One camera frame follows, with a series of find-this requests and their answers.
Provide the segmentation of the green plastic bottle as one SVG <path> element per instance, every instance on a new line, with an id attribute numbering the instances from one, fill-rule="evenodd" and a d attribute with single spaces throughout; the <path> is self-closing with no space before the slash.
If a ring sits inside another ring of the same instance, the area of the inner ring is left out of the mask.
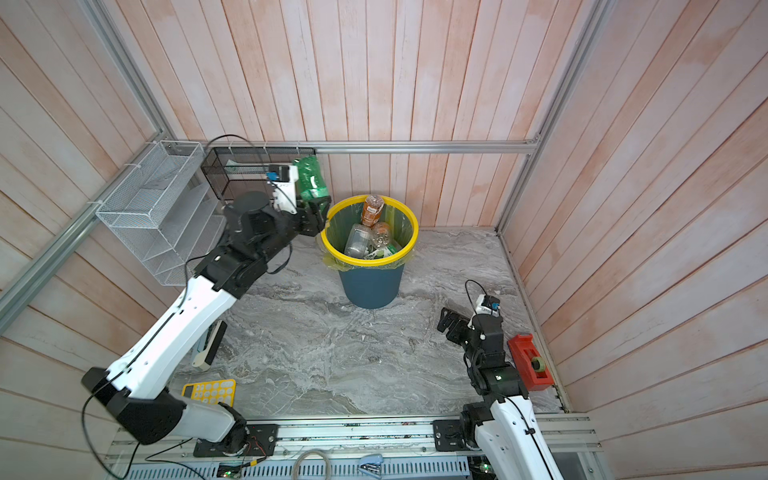
<path id="1" fill-rule="evenodd" d="M 322 175 L 322 169 L 316 156 L 296 159 L 293 165 L 298 173 L 298 191 L 305 201 L 330 196 L 329 189 Z"/>

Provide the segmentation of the clear bottle white text label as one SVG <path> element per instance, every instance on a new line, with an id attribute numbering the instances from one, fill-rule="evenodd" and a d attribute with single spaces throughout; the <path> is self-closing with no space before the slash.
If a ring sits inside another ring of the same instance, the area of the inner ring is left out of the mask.
<path id="1" fill-rule="evenodd" d="M 368 255 L 372 244 L 373 232 L 370 227 L 363 224 L 352 226 L 348 235 L 344 254 L 355 259 L 364 259 Z"/>

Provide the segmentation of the brown label plastic bottle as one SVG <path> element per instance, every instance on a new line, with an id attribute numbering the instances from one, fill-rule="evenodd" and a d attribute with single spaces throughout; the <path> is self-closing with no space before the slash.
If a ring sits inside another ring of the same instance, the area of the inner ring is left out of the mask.
<path id="1" fill-rule="evenodd" d="M 378 222 L 371 227 L 371 243 L 375 249 L 387 248 L 392 242 L 391 227 L 386 222 Z"/>

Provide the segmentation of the green white label bottle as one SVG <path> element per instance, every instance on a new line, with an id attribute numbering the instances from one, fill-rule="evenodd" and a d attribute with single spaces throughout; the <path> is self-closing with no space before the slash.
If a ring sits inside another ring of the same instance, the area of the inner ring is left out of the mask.
<path id="1" fill-rule="evenodd" d="M 387 258 L 397 254 L 401 249 L 402 247 L 396 241 L 391 241 L 387 245 L 376 245 L 375 243 L 371 243 L 364 259 L 378 260 Z"/>

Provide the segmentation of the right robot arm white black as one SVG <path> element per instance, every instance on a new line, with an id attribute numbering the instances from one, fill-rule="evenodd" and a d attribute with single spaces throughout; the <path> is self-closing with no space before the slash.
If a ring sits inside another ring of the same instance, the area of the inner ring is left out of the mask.
<path id="1" fill-rule="evenodd" d="M 463 349 L 470 383 L 482 398 L 461 412 L 465 445 L 481 452 L 498 479 L 560 479 L 522 377 L 506 359 L 501 316 L 467 318 L 444 308 L 437 330 Z"/>

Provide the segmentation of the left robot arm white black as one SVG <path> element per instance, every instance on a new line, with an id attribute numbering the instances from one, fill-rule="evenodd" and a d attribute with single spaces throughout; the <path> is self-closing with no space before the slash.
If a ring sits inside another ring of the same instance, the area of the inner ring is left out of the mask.
<path id="1" fill-rule="evenodd" d="M 247 422 L 233 407 L 175 395 L 166 384 L 209 327 L 268 273 L 270 260 L 297 236 L 324 230 L 330 197 L 294 205 L 281 211 L 259 191 L 226 205 L 222 235 L 199 259 L 180 297 L 123 356 L 83 376 L 83 385 L 139 444 L 183 436 L 207 441 L 226 456 L 245 450 Z"/>

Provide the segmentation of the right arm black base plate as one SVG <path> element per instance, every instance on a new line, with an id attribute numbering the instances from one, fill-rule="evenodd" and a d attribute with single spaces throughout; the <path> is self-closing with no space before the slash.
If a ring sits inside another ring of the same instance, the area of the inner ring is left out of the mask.
<path id="1" fill-rule="evenodd" d="M 438 452 L 478 451 L 475 424 L 466 419 L 432 422 L 434 446 Z"/>

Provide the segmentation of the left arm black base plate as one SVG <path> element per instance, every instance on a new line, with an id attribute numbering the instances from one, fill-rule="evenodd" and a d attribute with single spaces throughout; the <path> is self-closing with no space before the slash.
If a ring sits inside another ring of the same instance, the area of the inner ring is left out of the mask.
<path id="1" fill-rule="evenodd" d="M 212 443 L 198 439 L 193 449 L 193 457 L 270 457 L 275 452 L 278 432 L 278 424 L 248 424 L 240 444 L 232 446 L 226 442 Z"/>

